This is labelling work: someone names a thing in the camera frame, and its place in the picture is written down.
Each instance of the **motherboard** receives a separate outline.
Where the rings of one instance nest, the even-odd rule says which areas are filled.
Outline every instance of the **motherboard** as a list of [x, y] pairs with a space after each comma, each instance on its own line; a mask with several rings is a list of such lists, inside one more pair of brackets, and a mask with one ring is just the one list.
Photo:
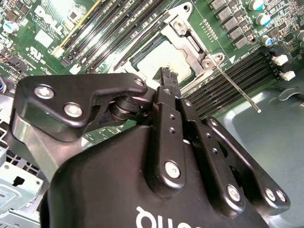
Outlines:
[[[6, 162], [43, 179], [39, 167], [7, 151], [3, 140], [9, 122], [3, 110], [24, 77], [87, 74], [90, 80], [129, 72], [157, 88], [157, 72], [167, 67], [204, 118], [242, 98], [221, 72], [253, 95], [291, 80], [303, 58], [304, 0], [0, 0], [0, 95], [9, 98], [0, 107], [0, 147]], [[84, 138], [91, 146], [134, 125]]]

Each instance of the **white connector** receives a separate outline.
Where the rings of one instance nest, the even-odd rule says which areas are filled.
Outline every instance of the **white connector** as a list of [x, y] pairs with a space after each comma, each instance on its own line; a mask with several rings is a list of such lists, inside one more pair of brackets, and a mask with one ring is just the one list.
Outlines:
[[285, 81], [290, 81], [295, 77], [294, 71], [288, 71], [286, 73], [280, 73], [281, 78], [283, 78]]
[[284, 65], [285, 63], [288, 62], [288, 57], [287, 55], [281, 55], [281, 56], [278, 56], [278, 57], [272, 57], [272, 61], [277, 64], [278, 66], [282, 66]]

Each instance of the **white label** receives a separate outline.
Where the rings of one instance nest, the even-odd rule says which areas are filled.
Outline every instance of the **white label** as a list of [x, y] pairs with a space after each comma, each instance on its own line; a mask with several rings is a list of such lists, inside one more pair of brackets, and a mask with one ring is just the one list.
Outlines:
[[[151, 228], [163, 228], [163, 227], [173, 228], [173, 221], [171, 218], [168, 219], [168, 226], [166, 226], [166, 224], [163, 226], [162, 216], [160, 216], [160, 215], [157, 216], [157, 221], [156, 221], [153, 214], [145, 211], [141, 207], [137, 207], [136, 210], [139, 212], [139, 214], [136, 217], [136, 227], [137, 228], [144, 228], [142, 225], [143, 218], [148, 218], [150, 220]], [[189, 226], [185, 222], [182, 222], [177, 226], [177, 228], [191, 228], [191, 226]]]
[[35, 36], [35, 40], [41, 43], [43, 46], [48, 48], [52, 42], [53, 39], [50, 37], [47, 33], [45, 33], [43, 30], [40, 30], [37, 35]]

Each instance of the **chip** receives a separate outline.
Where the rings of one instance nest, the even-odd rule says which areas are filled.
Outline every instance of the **chip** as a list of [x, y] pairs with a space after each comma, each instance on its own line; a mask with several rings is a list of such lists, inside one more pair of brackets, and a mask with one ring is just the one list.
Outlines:
[[17, 13], [9, 11], [5, 16], [5, 20], [17, 21], [19, 17], [20, 16]]
[[20, 10], [23, 7], [23, 5], [24, 5], [23, 2], [21, 0], [18, 0], [15, 4], [15, 7]]
[[269, 36], [270, 36], [271, 38], [277, 37], [278, 35], [280, 35], [280, 31], [279, 31], [278, 28], [274, 28], [273, 30], [271, 30], [271, 31], [269, 32]]
[[289, 42], [289, 41], [292, 41], [294, 38], [294, 36], [291, 34], [291, 33], [288, 33], [285, 37], [284, 37], [284, 40], [286, 42]]
[[284, 29], [284, 28], [286, 28], [286, 23], [284, 22], [282, 25], [279, 25], [279, 30], [282, 30], [282, 29]]
[[298, 3], [298, 6], [304, 5], [304, 0], [295, 0]]
[[71, 19], [75, 19], [77, 17], [77, 14], [75, 14], [74, 12], [71, 13], [70, 18]]
[[30, 8], [27, 5], [22, 6], [21, 8], [21, 13], [23, 13], [24, 15], [27, 15], [29, 12]]

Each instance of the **metal screw post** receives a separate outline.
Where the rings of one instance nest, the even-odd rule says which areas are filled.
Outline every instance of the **metal screw post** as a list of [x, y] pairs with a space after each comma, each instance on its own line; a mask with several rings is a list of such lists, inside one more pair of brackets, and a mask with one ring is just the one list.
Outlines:
[[71, 117], [77, 118], [82, 115], [81, 108], [76, 104], [68, 104], [64, 107], [64, 110], [65, 110], [66, 114]]
[[227, 191], [229, 193], [229, 196], [236, 202], [239, 202], [241, 200], [241, 196], [238, 192], [238, 190], [233, 185], [227, 186]]
[[278, 195], [281, 201], [286, 202], [286, 199], [281, 191], [277, 190], [276, 194]]
[[187, 106], [192, 106], [192, 104], [190, 103], [190, 101], [185, 100], [185, 103]]
[[276, 200], [274, 193], [270, 189], [265, 189], [265, 192], [268, 198], [270, 198], [272, 201]]
[[167, 161], [165, 164], [167, 174], [172, 178], [179, 178], [181, 171], [179, 167], [171, 161]]
[[54, 97], [54, 91], [45, 86], [39, 86], [34, 90], [36, 96], [42, 99], [51, 99]]

